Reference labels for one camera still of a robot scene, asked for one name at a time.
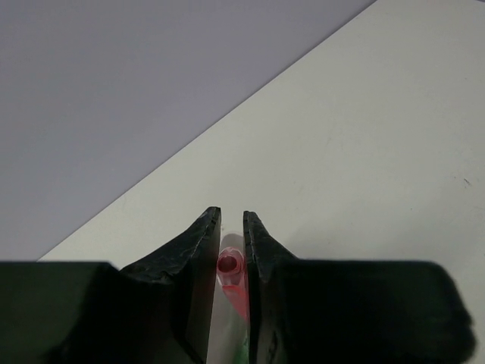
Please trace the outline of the pink eraser case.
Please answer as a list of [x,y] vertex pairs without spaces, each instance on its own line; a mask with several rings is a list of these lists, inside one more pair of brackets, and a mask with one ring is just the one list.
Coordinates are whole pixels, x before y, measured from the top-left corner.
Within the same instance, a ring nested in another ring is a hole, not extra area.
[[217,258],[217,280],[232,307],[245,323],[249,321],[249,298],[246,286],[246,255],[241,234],[228,233],[222,237]]

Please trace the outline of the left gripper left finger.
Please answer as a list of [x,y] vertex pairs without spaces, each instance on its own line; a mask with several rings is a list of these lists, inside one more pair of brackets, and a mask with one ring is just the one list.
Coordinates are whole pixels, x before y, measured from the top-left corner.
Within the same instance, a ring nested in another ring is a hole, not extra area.
[[3,363],[204,363],[221,211],[206,209],[147,256],[3,262]]

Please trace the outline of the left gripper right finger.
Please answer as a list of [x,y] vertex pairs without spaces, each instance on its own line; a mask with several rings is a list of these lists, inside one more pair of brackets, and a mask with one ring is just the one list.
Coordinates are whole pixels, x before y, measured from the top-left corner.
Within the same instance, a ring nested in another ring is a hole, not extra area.
[[300,259],[243,215],[251,363],[464,363],[473,320],[434,262]]

